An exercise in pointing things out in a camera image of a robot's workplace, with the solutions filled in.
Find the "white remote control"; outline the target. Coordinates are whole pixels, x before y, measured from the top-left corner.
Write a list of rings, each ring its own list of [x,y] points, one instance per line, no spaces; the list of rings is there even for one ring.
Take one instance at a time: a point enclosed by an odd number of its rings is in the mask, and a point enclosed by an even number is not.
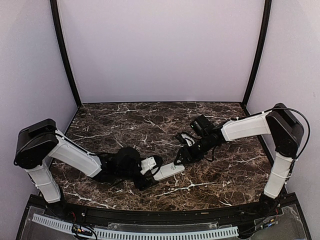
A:
[[[162,181],[176,174],[179,174],[185,170],[185,167],[180,165],[175,165],[173,162],[168,163],[160,167],[160,170],[153,176],[156,181]]]

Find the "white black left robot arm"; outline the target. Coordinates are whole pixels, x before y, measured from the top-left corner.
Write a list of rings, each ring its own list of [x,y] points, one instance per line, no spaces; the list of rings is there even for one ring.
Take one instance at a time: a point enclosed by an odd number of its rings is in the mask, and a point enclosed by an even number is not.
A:
[[[131,180],[139,190],[156,183],[154,176],[163,165],[160,156],[142,158],[132,147],[122,147],[117,153],[90,152],[68,139],[51,118],[22,129],[13,163],[28,173],[60,218],[67,218],[71,208],[62,200],[62,190],[53,179],[46,158],[57,159],[100,183],[115,185],[116,181]]]

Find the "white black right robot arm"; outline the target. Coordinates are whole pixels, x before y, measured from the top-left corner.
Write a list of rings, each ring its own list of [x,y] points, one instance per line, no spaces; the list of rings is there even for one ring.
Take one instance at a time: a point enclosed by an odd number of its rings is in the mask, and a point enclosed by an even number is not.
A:
[[[220,125],[214,125],[205,115],[198,115],[190,127],[197,134],[194,142],[186,132],[176,135],[183,144],[174,160],[175,165],[186,165],[204,159],[208,151],[226,142],[238,139],[269,135],[275,146],[275,158],[268,181],[264,187],[262,201],[255,205],[255,213],[266,217],[275,208],[276,199],[291,178],[294,165],[305,150],[311,130],[304,129],[295,117],[300,112],[277,103],[273,108],[249,116],[230,118]]]

